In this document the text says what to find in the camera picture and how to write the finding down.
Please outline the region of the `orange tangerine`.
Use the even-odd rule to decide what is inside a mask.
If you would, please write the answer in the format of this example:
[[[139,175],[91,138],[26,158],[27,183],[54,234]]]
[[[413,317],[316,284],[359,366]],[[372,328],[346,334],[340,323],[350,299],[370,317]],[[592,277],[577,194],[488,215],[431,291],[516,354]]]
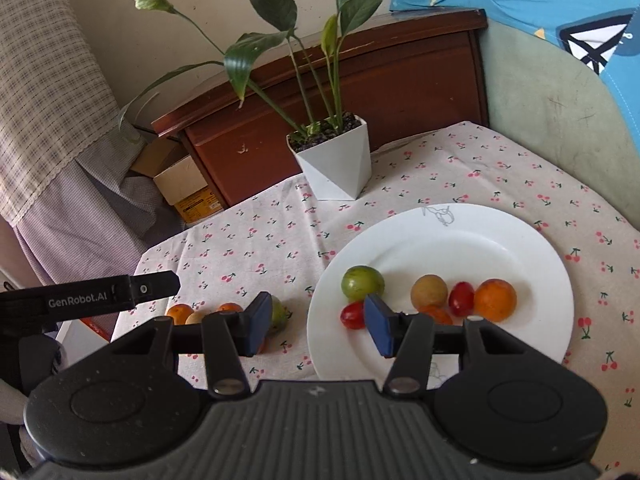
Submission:
[[[226,302],[221,304],[217,309],[217,312],[242,312],[243,308],[235,302]]]
[[[166,311],[166,315],[172,318],[175,325],[186,325],[193,313],[193,309],[188,304],[174,304]]]
[[[454,321],[452,320],[449,313],[444,308],[434,306],[434,304],[418,307],[418,311],[422,314],[430,316],[437,324],[440,324],[440,325],[454,324]]]
[[[499,323],[514,313],[518,294],[507,281],[491,278],[474,292],[474,313],[494,323]]]

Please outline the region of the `tan round fruit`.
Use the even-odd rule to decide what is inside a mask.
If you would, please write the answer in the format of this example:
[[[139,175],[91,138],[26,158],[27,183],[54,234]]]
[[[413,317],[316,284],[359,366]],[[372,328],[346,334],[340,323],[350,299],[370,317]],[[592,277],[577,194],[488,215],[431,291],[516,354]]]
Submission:
[[[186,325],[200,324],[207,313],[205,311],[195,311],[186,319]]]

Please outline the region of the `light green oval fruit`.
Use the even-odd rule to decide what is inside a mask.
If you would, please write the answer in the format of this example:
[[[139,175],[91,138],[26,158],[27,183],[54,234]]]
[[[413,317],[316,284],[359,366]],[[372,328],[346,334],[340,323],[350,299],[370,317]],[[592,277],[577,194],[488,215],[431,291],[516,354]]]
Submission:
[[[272,296],[271,301],[271,321],[268,335],[274,336],[275,334],[281,333],[282,330],[288,326],[288,320],[291,317],[291,312],[276,296]]]

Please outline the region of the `red cherry tomato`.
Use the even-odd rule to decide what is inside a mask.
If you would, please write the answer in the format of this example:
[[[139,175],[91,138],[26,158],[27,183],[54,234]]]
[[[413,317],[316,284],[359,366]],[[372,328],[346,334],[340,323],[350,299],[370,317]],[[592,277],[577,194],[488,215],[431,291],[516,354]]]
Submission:
[[[469,282],[459,282],[451,289],[448,308],[452,315],[464,318],[474,311],[474,288]]]
[[[340,321],[348,330],[362,330],[366,327],[363,301],[355,301],[341,310]]]

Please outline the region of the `dark green round fruit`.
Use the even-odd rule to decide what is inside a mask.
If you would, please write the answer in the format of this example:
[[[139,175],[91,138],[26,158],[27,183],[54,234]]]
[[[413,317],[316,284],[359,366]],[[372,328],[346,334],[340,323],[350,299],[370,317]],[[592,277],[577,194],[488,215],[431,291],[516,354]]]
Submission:
[[[361,301],[370,294],[382,296],[385,290],[383,275],[370,266],[352,266],[343,275],[341,290],[350,301]]]

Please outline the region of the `cherry print tablecloth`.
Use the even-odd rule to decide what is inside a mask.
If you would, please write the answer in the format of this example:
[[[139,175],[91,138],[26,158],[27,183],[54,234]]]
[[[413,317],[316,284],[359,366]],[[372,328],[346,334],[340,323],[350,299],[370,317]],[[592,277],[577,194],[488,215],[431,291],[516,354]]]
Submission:
[[[509,282],[504,328],[596,386],[608,426],[594,460],[639,467],[639,233],[596,191],[505,136],[462,122],[379,152],[363,196],[317,200],[303,177],[273,185],[149,249],[176,296],[123,313],[123,335],[177,304],[211,311],[270,292],[288,324],[244,362],[264,379],[383,380],[390,361],[340,320],[344,273],[370,266],[385,301],[410,312],[423,275]]]

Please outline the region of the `open cardboard box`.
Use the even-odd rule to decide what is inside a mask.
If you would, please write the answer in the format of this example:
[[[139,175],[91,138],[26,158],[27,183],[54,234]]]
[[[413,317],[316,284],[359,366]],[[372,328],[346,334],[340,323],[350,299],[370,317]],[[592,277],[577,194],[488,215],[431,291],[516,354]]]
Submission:
[[[197,224],[224,210],[193,158],[183,145],[170,139],[155,139],[130,167],[149,177],[169,206],[187,226]]]

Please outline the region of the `white geometric plant pot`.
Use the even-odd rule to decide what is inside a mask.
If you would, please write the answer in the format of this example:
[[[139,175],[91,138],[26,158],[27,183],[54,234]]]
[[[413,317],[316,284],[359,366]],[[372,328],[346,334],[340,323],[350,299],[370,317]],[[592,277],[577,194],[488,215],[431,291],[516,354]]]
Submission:
[[[286,136],[288,149],[317,200],[356,200],[371,177],[368,124],[355,116],[355,128],[296,152],[294,134]]]

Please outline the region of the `checkered curtain cloth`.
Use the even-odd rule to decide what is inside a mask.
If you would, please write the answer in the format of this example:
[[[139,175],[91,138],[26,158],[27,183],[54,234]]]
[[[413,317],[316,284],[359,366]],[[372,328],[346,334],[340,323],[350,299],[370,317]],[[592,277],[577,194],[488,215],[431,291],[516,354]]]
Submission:
[[[130,170],[145,145],[70,2],[1,0],[1,214],[44,284],[130,274],[180,230]]]

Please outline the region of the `green sofa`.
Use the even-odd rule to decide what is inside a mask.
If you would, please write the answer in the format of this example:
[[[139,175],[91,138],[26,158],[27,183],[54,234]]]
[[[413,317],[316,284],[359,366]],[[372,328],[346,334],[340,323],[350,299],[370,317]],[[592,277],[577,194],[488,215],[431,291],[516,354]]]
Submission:
[[[590,186],[639,225],[639,155],[600,78],[570,54],[489,21],[480,33],[489,125]]]

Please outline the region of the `blue cartoon blanket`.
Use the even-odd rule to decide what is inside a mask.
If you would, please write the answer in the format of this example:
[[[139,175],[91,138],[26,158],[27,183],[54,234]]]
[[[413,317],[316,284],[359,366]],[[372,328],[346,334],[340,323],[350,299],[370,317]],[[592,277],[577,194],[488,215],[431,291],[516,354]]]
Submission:
[[[553,44],[603,82],[639,142],[639,0],[390,0],[393,12],[475,8]]]

